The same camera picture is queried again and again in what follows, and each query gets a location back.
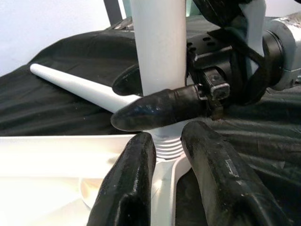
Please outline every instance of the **white tapered rod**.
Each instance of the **white tapered rod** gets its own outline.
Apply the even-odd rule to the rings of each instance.
[[[119,109],[140,98],[136,95],[124,97],[119,96],[113,92],[111,87],[39,64],[32,64],[30,66],[30,71],[33,74],[112,113],[115,113]]]

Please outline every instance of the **wrinkled black sheet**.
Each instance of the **wrinkled black sheet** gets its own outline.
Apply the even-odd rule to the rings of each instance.
[[[191,17],[187,37],[213,28],[201,16]],[[133,32],[108,29],[58,41],[0,78],[0,136],[124,134],[111,126],[110,112],[32,75],[31,63],[110,86],[137,63]],[[300,226],[301,87],[268,90],[255,105],[229,108],[224,120],[200,120],[233,144],[293,225]],[[190,171],[177,186],[176,225],[204,222],[198,184]]]

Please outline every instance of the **black fabric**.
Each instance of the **black fabric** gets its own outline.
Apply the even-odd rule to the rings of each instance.
[[[187,19],[188,40],[213,29],[201,16]],[[111,86],[138,63],[133,32],[105,30],[58,41],[0,78],[0,136],[124,133],[111,126],[110,112],[32,75],[31,63]],[[300,116],[301,87],[295,87],[268,90],[255,105],[232,106],[223,120],[200,119],[243,155],[294,226],[301,226]],[[204,213],[192,172],[180,179],[177,197],[176,225],[200,225]]]

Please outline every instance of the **white plastic tube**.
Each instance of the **white plastic tube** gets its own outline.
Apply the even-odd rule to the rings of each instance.
[[[115,113],[119,109],[140,98],[136,95],[125,97],[119,96],[113,92],[111,87],[39,64],[32,64],[30,66],[30,71],[33,74],[112,113]]]
[[[183,87],[185,0],[130,0],[143,94]]]

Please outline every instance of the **white wall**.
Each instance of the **white wall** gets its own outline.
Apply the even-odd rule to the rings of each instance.
[[[294,0],[265,0],[267,4],[266,16],[285,16],[301,11],[301,4]]]
[[[108,26],[103,0],[0,0],[0,76],[62,38]]]

